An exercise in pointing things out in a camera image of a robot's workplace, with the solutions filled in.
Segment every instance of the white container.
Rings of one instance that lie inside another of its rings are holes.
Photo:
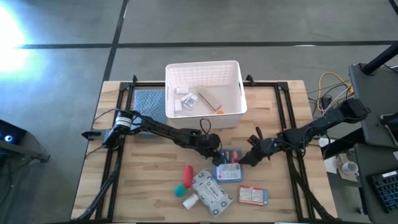
[[[174,113],[174,100],[181,98],[177,87],[188,86],[194,95],[201,86],[219,99],[224,114],[216,114],[199,97],[191,111],[183,109]],[[166,116],[176,128],[200,129],[200,120],[207,118],[212,128],[233,128],[248,110],[241,70],[237,61],[176,63],[166,67]]]

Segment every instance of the white cup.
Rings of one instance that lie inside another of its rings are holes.
[[[341,171],[346,175],[354,174],[356,177],[359,176],[359,168],[355,162],[349,161],[341,166]]]

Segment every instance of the keyboard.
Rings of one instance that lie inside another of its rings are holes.
[[[398,210],[398,170],[371,176],[370,181],[386,213]]]

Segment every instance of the black metal frame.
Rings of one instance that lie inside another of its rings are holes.
[[[293,111],[292,101],[290,99],[290,91],[289,91],[289,86],[288,86],[287,82],[255,82],[253,80],[252,76],[248,75],[246,78],[246,81],[244,81],[243,85],[246,87],[268,86],[268,87],[274,88],[275,98],[277,101],[278,113],[279,113],[279,118],[280,118],[281,130],[284,130],[287,128],[284,108],[282,105],[282,97],[280,94],[280,92],[283,91],[284,95],[285,95],[288,116],[290,119],[290,125],[292,128],[297,127],[296,123],[295,123],[294,111]],[[132,101],[132,97],[133,97],[132,94],[133,94],[135,87],[164,87],[164,86],[165,86],[164,82],[137,82],[137,78],[134,76],[132,82],[122,82],[120,84],[118,101],[116,103],[116,107],[119,109],[122,107],[123,95],[124,95],[125,91],[127,91],[127,90],[128,90],[128,96],[127,96],[126,109],[129,109],[129,108],[131,108],[131,101]],[[120,173],[120,169],[121,169],[121,159],[123,157],[123,150],[124,150],[124,138],[123,138],[121,147],[119,147],[116,150],[117,150],[117,154],[118,154],[117,160],[119,160],[119,163],[118,163],[118,167],[116,168],[117,174],[111,180],[109,180],[108,177],[109,177],[109,170],[111,167],[111,161],[112,161],[112,156],[113,156],[114,150],[108,150],[108,153],[106,155],[106,160],[104,163],[103,179],[101,182],[101,190],[99,193],[99,194],[101,194],[102,197],[100,199],[98,199],[98,196],[95,198],[95,200],[99,200],[99,204],[96,208],[95,219],[92,219],[92,220],[87,220],[87,219],[70,220],[69,223],[111,223],[111,222],[113,222],[114,206],[116,204],[116,193],[118,190],[119,173]],[[329,216],[328,214],[324,215],[321,213],[320,213],[320,216],[326,220],[317,220],[315,217],[314,206],[312,205],[312,202],[315,203],[318,208],[321,207],[321,210],[324,208],[316,200],[315,196],[311,193],[311,191],[309,189],[304,159],[300,153],[297,154],[298,169],[299,169],[299,171],[297,171],[295,168],[295,165],[294,165],[293,152],[291,152],[291,151],[287,152],[286,158],[287,158],[287,165],[289,167],[290,182],[292,185],[292,193],[293,193],[293,199],[294,199],[294,204],[295,204],[295,211],[296,211],[297,220],[299,223],[345,223],[345,224],[353,223],[353,222],[343,222],[343,221],[339,221],[339,220],[334,220],[333,217]],[[110,200],[109,200],[108,214],[107,214],[106,218],[103,218],[102,217],[103,203],[104,203],[103,197],[106,193],[106,190],[109,188],[109,186],[111,184],[112,184],[112,190],[111,190],[111,195],[110,195]],[[297,185],[301,186],[301,188],[304,192],[306,206],[307,206],[307,210],[308,210],[308,218],[303,217],[303,210],[302,210],[302,206],[301,206],[301,202],[300,202],[299,188],[297,187]]]

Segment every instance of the yellow cable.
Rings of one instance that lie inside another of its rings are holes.
[[[321,100],[320,98],[321,98],[322,78],[323,78],[325,75],[334,75],[334,76],[335,76],[336,78],[338,78],[344,85],[346,85],[347,88],[349,88],[349,90],[348,90],[348,96],[352,96],[353,93],[354,93],[354,88],[353,88],[353,86],[350,85],[350,84],[348,84],[347,82],[345,82],[339,75],[337,75],[337,74],[334,73],[334,72],[325,72],[324,74],[322,74],[322,75],[319,77],[319,81],[318,81],[317,108],[318,108],[318,110],[321,111],[321,112],[323,112],[323,109],[320,108],[320,106],[319,106],[319,101]],[[345,97],[346,97],[346,96],[341,96],[341,97],[339,97],[337,100],[335,100],[335,102],[334,102],[333,104],[337,103],[337,101],[342,100],[342,99],[345,98]]]

